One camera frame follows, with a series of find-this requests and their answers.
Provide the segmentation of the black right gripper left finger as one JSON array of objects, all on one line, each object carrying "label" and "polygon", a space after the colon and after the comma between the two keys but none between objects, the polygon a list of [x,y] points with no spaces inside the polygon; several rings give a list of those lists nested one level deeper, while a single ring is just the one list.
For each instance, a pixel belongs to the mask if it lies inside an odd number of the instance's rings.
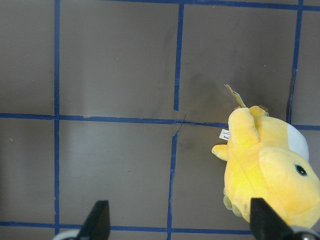
[{"label": "black right gripper left finger", "polygon": [[110,206],[108,200],[97,201],[79,230],[60,232],[54,240],[108,240]]}]

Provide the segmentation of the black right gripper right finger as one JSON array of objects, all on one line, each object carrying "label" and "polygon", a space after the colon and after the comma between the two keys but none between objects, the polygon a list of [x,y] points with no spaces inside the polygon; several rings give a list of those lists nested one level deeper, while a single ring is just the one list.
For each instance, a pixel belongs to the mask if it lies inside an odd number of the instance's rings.
[{"label": "black right gripper right finger", "polygon": [[320,235],[302,226],[288,225],[263,198],[250,200],[250,230],[256,240],[318,240]]}]

